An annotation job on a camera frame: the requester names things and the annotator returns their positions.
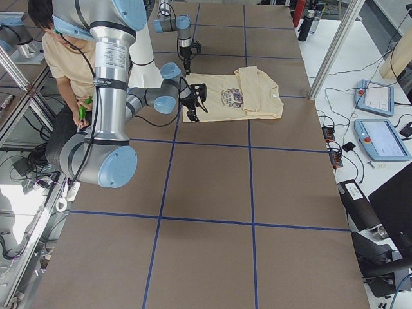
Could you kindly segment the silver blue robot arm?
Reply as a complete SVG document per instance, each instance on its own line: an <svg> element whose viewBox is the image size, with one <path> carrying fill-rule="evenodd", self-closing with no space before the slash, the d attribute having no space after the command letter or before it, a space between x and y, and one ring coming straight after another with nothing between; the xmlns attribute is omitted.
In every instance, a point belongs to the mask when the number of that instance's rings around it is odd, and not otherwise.
<svg viewBox="0 0 412 309"><path fill-rule="evenodd" d="M191 61L202 51L202 44L194 41L191 35L191 18L176 15L171 1L159 1L157 18L154 20L157 33L176 32L176 51L183 62L186 75L191 74Z"/></svg>
<svg viewBox="0 0 412 309"><path fill-rule="evenodd" d="M159 6L158 33L176 32L184 67L155 64L143 1L54 1L53 21L62 35L95 43L93 121L71 137L60 154L60 165L72 180L119 188L132 179L136 151L124 133L125 123L145 106L162 114L185 106L189 120L207 95L204 84L189 84L191 20L171 17L170 2Z"/></svg>

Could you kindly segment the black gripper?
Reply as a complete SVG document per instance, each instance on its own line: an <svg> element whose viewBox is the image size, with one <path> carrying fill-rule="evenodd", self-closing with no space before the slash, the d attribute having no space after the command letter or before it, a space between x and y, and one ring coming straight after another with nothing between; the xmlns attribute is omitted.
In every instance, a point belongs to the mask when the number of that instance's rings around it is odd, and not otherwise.
<svg viewBox="0 0 412 309"><path fill-rule="evenodd" d="M185 74L191 74L191 60L201 53L202 44L199 41L190 42L189 44L184 44L178 42L178 57L183 61L183 66L185 69Z"/></svg>
<svg viewBox="0 0 412 309"><path fill-rule="evenodd" d="M202 108L204 112L208 112L204 105L207 100L207 85L203 84L191 84L187 86L189 88L189 94L185 98L181 98L180 102L187 108L187 118L191 122L199 122L197 116L196 107Z"/></svg>

